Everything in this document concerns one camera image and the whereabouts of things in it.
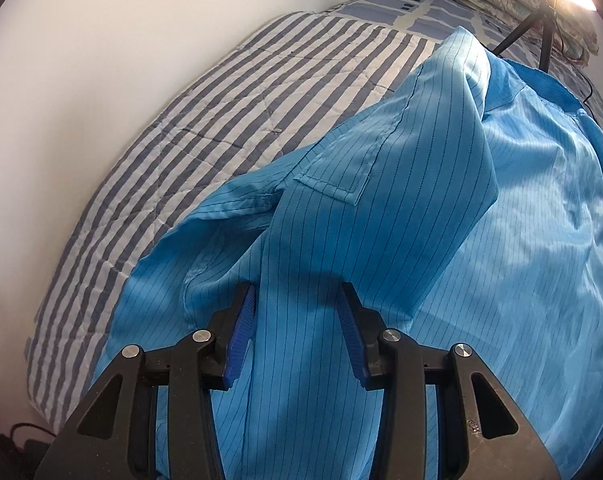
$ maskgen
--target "blue patterned bed sheet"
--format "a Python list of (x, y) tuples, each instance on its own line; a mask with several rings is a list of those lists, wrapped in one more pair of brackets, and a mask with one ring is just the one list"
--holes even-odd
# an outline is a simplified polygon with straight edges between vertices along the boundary
[[(327, 13), (379, 23), (437, 42), (447, 38), (456, 27), (463, 27), (489, 49), (501, 43), (510, 32), (503, 23), (454, 0), (354, 0), (334, 7)], [(536, 67), (540, 53), (538, 42), (520, 38), (505, 51), (504, 57)], [(550, 74), (580, 101), (583, 102), (590, 94), (592, 83), (555, 52)], [(587, 102), (603, 130), (603, 98), (594, 86), (593, 95)]]

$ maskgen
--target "triangular cutout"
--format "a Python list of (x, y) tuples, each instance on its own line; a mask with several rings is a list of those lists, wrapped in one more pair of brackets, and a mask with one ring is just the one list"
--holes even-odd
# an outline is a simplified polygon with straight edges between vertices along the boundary
[(492, 389), (486, 378), (481, 374), (473, 374), (472, 387), (475, 391), (479, 424), (485, 438), (517, 433), (518, 426), (515, 419), (504, 406), (498, 394)]
[(101, 395), (82, 417), (77, 432), (108, 440), (115, 427), (115, 413), (119, 392), (122, 389), (122, 376), (117, 374), (108, 382)]

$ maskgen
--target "shirt pocket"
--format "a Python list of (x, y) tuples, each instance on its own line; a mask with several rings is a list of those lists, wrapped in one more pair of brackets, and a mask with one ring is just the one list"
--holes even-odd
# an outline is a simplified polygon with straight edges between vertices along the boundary
[(295, 176), (295, 180), (341, 202), (357, 205), (382, 145), (401, 120), (400, 110), (379, 110), (353, 124)]

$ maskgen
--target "tripod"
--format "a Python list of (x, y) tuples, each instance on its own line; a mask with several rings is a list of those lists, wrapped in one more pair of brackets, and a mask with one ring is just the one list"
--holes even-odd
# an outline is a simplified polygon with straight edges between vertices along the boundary
[(499, 56), (504, 50), (521, 38), (533, 25), (541, 22), (543, 33), (541, 36), (541, 55), (539, 56), (539, 70), (548, 72), (550, 67), (550, 52), (552, 50), (552, 38), (555, 34), (555, 0), (541, 0), (539, 8), (531, 12), (514, 31), (504, 38), (492, 53)]

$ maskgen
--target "lamp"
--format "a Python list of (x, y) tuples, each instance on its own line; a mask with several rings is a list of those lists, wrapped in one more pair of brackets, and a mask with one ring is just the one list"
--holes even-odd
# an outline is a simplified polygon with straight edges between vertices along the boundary
[[(578, 4), (584, 9), (597, 10), (592, 0), (569, 0), (575, 4)], [(555, 13), (555, 2), (556, 0), (542, 0), (539, 4), (539, 8), (531, 12), (521, 22), (514, 31), (505, 37), (498, 46), (493, 49), (493, 54), (497, 56), (504, 52), (509, 46), (523, 36), (530, 28), (537, 22), (541, 22), (543, 32), (541, 36), (541, 55), (539, 56), (539, 70), (544, 72), (548, 71), (550, 67), (550, 52), (552, 50), (552, 38), (555, 34), (556, 24), (556, 13)]]

